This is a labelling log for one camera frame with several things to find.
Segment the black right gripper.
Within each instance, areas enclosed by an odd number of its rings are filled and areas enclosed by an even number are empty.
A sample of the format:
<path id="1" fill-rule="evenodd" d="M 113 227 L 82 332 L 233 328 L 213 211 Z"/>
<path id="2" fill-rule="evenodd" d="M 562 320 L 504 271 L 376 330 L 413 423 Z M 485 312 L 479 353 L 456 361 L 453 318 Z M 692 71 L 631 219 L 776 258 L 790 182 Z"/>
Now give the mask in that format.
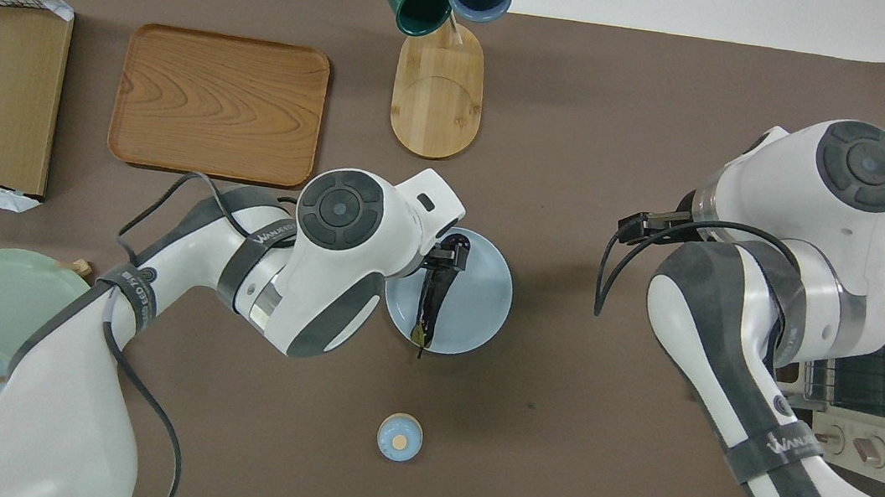
<path id="1" fill-rule="evenodd" d="M 656 241 L 681 243 L 696 241 L 698 230 L 692 228 L 693 215 L 685 211 L 633 214 L 620 219 L 620 241 L 635 244 L 654 237 Z"/>

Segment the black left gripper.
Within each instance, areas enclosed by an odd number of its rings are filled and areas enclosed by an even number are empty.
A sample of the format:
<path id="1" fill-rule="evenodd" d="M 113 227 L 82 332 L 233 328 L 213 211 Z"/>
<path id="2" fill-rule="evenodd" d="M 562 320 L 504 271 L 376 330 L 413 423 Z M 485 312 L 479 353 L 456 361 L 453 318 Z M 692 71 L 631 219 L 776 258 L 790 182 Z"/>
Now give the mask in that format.
<path id="1" fill-rule="evenodd" d="M 451 251 L 432 248 L 422 259 L 421 269 L 463 272 L 467 266 L 469 247 L 469 243 L 455 242 L 450 247 Z"/>

